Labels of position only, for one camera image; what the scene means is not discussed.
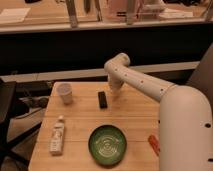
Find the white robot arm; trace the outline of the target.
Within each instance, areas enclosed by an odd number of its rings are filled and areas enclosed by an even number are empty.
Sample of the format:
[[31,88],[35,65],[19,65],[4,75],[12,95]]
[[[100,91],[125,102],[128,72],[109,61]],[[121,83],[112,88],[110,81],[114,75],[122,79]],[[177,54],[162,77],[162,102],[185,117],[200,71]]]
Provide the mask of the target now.
[[120,53],[104,64],[113,91],[128,84],[159,103],[159,171],[213,171],[213,114],[200,90],[129,68]]

